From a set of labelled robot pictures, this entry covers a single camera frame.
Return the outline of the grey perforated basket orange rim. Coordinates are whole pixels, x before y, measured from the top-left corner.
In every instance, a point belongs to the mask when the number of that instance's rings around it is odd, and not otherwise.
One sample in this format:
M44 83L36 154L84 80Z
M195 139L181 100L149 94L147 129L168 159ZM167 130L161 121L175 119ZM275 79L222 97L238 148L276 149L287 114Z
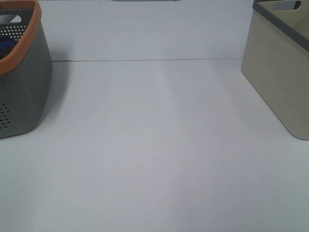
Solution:
M52 79L52 60L36 0L2 0L1 15L20 22L1 23L0 34L12 41L0 59L0 136L23 134L39 123Z

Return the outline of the beige basket grey rim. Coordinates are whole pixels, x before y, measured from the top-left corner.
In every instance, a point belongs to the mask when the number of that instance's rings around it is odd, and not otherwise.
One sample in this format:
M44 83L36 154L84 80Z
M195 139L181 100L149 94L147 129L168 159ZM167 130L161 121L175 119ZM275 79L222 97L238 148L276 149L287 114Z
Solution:
M294 137L309 139L309 2L255 0L241 71Z

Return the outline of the blue cloth in basket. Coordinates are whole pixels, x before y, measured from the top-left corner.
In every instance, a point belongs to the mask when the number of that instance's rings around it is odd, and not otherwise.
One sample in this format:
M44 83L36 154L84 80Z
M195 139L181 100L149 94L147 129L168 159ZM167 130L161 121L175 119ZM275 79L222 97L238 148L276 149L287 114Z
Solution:
M16 41L1 35L0 36L0 58L3 59L6 56L8 56L15 46L16 46Z

